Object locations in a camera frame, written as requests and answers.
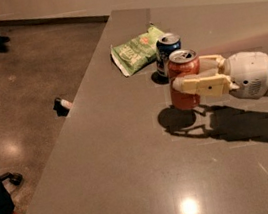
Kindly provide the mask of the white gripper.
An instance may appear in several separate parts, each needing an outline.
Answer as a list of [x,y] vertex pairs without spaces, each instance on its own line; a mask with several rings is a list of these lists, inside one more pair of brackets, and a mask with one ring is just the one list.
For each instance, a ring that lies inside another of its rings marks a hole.
[[174,90],[182,94],[211,97],[230,93],[238,99],[258,99],[268,90],[268,54],[241,52],[231,55],[227,60],[219,54],[210,54],[200,56],[199,60],[200,71],[224,66],[224,75],[179,76],[171,84]]

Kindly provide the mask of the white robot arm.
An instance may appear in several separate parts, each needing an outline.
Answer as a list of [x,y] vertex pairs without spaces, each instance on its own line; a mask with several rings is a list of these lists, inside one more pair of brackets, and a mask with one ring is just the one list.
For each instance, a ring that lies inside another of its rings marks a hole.
[[241,52],[224,58],[203,55],[197,74],[179,76],[171,88],[178,93],[220,97],[230,94],[237,99],[268,97],[268,53]]

